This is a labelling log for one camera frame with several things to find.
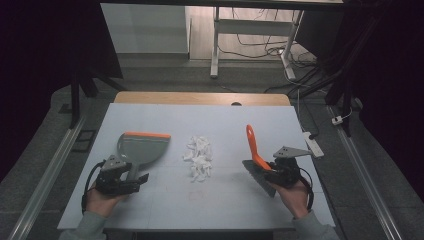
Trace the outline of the white power strip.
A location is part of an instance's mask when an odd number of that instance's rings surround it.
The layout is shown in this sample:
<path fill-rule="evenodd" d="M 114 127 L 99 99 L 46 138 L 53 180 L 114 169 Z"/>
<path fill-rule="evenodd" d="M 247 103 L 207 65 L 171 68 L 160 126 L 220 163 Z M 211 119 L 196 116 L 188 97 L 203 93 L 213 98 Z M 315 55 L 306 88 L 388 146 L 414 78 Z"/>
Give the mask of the white power strip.
<path fill-rule="evenodd" d="M 312 134 L 310 132 L 304 132 L 303 133 L 304 140 L 309 148 L 309 150 L 312 152 L 312 155 L 315 158 L 320 158 L 324 156 L 324 152 L 318 145 L 315 139 L 311 139 Z"/>

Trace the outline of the wooden table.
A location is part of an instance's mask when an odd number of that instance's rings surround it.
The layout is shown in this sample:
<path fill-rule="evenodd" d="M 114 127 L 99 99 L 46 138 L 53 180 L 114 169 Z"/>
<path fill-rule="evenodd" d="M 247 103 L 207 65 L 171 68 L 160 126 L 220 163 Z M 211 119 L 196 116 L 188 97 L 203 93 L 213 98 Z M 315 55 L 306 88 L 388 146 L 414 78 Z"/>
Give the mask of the wooden table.
<path fill-rule="evenodd" d="M 198 92 L 137 92 L 121 91 L 115 103 L 177 104 L 177 105 L 236 105 L 290 106 L 284 94 L 259 93 L 198 93 Z"/>

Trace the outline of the person's left hand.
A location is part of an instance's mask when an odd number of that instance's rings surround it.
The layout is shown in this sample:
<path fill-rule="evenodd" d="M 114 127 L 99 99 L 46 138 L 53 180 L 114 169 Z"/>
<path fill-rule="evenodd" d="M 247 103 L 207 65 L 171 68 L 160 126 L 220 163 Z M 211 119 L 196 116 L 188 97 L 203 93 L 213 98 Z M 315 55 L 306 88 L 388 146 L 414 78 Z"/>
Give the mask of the person's left hand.
<path fill-rule="evenodd" d="M 107 196 L 92 187 L 87 192 L 86 210 L 108 218 L 112 214 L 114 207 L 126 198 L 127 195 Z"/>

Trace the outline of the pile of white paper scraps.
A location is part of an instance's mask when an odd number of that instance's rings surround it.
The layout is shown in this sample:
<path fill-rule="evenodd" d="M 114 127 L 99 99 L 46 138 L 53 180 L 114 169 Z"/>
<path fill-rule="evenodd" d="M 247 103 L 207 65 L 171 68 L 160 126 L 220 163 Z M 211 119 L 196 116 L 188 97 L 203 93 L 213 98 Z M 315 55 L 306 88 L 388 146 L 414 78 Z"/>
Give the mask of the pile of white paper scraps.
<path fill-rule="evenodd" d="M 192 136 L 182 159 L 190 163 L 192 182 L 203 182 L 211 176 L 212 146 L 205 136 Z"/>

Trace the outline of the person's right hand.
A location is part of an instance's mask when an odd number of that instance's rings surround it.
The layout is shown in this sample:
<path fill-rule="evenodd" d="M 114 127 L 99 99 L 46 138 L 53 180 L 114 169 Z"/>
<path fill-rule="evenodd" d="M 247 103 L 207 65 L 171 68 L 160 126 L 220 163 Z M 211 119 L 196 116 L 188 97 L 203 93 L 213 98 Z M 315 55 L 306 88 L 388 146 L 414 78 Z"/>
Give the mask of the person's right hand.
<path fill-rule="evenodd" d="M 289 189 L 274 183 L 270 183 L 270 186 L 273 187 L 280 195 L 283 204 L 287 207 L 295 219 L 303 218 L 309 213 L 307 209 L 307 188 L 301 181 L 298 181 Z"/>

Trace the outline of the grey dustpan with orange edge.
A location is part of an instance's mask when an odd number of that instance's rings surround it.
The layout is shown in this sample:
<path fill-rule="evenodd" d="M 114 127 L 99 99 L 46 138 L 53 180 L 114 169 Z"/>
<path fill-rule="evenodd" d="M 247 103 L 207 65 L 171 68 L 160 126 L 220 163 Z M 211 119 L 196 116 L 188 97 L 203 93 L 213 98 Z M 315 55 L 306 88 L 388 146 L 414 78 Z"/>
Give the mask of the grey dustpan with orange edge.
<path fill-rule="evenodd" d="M 132 164 L 127 179 L 136 180 L 140 167 L 158 160 L 166 152 L 170 140 L 169 134 L 124 132 L 119 137 L 117 152 L 122 160 Z"/>

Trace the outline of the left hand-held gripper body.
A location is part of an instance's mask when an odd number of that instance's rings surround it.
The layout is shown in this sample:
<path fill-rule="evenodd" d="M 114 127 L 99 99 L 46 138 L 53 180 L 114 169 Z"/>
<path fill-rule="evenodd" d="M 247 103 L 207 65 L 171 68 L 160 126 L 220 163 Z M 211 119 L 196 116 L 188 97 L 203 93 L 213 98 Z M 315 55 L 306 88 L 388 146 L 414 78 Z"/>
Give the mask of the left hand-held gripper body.
<path fill-rule="evenodd" d="M 122 180 L 121 176 L 131 170 L 132 164 L 111 155 L 104 161 L 95 181 L 95 189 L 107 196 L 128 195 L 138 192 L 140 180 Z"/>

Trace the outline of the white cabinet panel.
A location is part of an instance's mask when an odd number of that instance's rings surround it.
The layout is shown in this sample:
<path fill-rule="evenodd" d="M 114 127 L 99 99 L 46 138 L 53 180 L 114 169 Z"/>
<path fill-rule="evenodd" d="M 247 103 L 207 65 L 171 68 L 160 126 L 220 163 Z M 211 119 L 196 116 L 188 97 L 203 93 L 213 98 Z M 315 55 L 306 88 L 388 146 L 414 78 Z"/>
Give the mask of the white cabinet panel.
<path fill-rule="evenodd" d="M 115 50 L 125 54 L 187 54 L 184 6 L 102 3 Z"/>

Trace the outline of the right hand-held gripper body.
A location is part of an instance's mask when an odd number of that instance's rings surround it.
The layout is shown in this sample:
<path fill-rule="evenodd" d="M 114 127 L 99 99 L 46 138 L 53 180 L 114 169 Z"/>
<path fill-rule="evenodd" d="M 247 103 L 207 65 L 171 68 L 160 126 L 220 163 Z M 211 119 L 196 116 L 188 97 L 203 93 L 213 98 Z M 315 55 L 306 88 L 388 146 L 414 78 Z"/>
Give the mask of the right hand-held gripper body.
<path fill-rule="evenodd" d="M 302 150 L 283 146 L 273 154 L 275 160 L 270 163 L 271 174 L 278 176 L 277 185 L 294 186 L 298 181 L 304 181 L 301 168 L 297 164 L 297 157 L 310 155 L 309 150 Z"/>

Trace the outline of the black metal stand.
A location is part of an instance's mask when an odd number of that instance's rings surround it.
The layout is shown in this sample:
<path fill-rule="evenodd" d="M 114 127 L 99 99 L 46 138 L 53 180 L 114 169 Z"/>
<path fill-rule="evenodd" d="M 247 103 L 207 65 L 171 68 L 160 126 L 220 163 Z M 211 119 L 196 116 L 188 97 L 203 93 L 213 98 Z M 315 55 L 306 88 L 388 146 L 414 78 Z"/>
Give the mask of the black metal stand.
<path fill-rule="evenodd" d="M 351 136 L 350 120 L 354 67 L 360 63 L 358 57 L 380 21 L 377 13 L 345 12 L 324 13 L 307 11 L 304 15 L 297 41 L 317 56 L 318 67 L 324 71 L 324 78 L 304 90 L 300 97 L 331 85 L 324 101 L 333 106 L 340 99 L 342 105 L 341 127 Z"/>
<path fill-rule="evenodd" d="M 70 129 L 74 129 L 81 119 L 81 107 L 80 107 L 80 90 L 83 90 L 84 94 L 88 98 L 94 98 L 99 93 L 99 90 L 94 83 L 95 79 L 99 79 L 101 82 L 110 86 L 117 91 L 126 91 L 127 88 L 119 84 L 111 77 L 101 73 L 94 68 L 86 68 L 83 70 L 77 70 L 72 74 L 70 81 L 71 89 L 71 123 Z"/>

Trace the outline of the black rectangular floor frame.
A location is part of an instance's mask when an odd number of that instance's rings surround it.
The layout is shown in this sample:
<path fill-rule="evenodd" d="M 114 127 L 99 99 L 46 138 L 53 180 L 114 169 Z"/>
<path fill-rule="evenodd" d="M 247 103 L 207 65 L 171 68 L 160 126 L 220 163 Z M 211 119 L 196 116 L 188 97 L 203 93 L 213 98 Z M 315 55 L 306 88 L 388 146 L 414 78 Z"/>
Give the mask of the black rectangular floor frame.
<path fill-rule="evenodd" d="M 96 137 L 96 130 L 81 130 L 75 140 L 72 152 L 87 153 L 91 150 Z"/>

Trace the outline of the aluminium floor rail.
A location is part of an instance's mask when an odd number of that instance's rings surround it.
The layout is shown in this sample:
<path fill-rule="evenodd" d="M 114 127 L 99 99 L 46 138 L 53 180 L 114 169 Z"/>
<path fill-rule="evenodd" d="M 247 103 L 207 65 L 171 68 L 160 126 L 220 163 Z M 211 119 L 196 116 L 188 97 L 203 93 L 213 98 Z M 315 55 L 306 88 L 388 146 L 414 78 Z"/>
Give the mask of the aluminium floor rail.
<path fill-rule="evenodd" d="M 341 123 L 337 125 L 334 124 L 336 116 L 330 106 L 327 106 L 327 111 L 332 116 L 331 122 L 337 130 L 345 151 L 347 152 L 353 168 L 355 169 L 355 172 L 361 182 L 361 185 L 363 186 L 363 189 L 375 211 L 375 214 L 386 235 L 387 240 L 404 240 L 401 231 L 389 210 L 389 207 L 377 189 L 353 139 L 347 135 Z"/>
<path fill-rule="evenodd" d="M 73 127 L 66 131 L 7 240 L 26 240 L 86 119 L 87 116 L 82 115 Z"/>

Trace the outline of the orange-handled grey brush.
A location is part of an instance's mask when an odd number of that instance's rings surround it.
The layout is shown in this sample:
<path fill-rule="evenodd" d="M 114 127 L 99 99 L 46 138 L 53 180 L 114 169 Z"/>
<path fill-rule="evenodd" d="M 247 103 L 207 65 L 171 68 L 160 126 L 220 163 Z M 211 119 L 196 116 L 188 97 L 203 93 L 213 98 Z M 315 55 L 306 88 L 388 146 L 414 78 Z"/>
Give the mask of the orange-handled grey brush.
<path fill-rule="evenodd" d="M 271 173 L 272 168 L 258 153 L 256 138 L 251 125 L 246 126 L 246 135 L 251 152 L 251 160 L 243 160 L 242 164 L 266 194 L 273 198 L 276 190 L 265 179 L 265 174 Z"/>

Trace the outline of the white desk frame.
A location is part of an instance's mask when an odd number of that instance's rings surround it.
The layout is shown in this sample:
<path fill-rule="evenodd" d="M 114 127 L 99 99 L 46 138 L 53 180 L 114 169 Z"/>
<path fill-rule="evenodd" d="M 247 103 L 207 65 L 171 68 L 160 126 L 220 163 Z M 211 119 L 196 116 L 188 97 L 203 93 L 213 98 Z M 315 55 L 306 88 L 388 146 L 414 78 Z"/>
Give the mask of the white desk frame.
<path fill-rule="evenodd" d="M 277 55 L 280 57 L 283 64 L 284 72 L 289 80 L 295 80 L 296 76 L 289 60 L 291 47 L 295 40 L 295 36 L 302 19 L 303 12 L 301 10 L 294 10 L 292 12 L 293 19 L 289 22 L 281 22 L 277 20 L 247 20 L 232 19 L 220 17 L 220 7 L 214 8 L 213 14 L 213 48 L 211 56 L 210 77 L 216 79 L 218 77 L 219 69 L 219 36 L 221 34 L 234 34 L 234 35 L 258 35 L 258 36 L 280 36 L 287 38 L 287 44 L 283 50 L 279 50 Z"/>

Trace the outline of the pale blue table mat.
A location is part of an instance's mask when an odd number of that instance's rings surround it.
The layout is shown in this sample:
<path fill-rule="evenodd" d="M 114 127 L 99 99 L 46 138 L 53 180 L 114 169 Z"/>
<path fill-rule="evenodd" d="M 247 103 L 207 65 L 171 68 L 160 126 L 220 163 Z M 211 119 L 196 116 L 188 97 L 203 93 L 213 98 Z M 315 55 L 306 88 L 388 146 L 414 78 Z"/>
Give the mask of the pale blue table mat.
<path fill-rule="evenodd" d="M 290 227 L 292 215 L 280 198 L 270 197 L 243 166 L 251 157 L 248 126 L 253 127 L 258 152 L 267 161 L 283 146 L 306 146 L 291 106 L 111 104 L 59 229 L 77 227 L 90 170 L 116 153 L 117 141 L 126 131 L 165 133 L 171 139 L 165 154 L 144 168 L 147 183 L 114 208 L 108 228 L 212 231 Z M 212 148 L 211 174 L 202 182 L 192 179 L 190 165 L 182 158 L 194 136 L 206 137 Z"/>

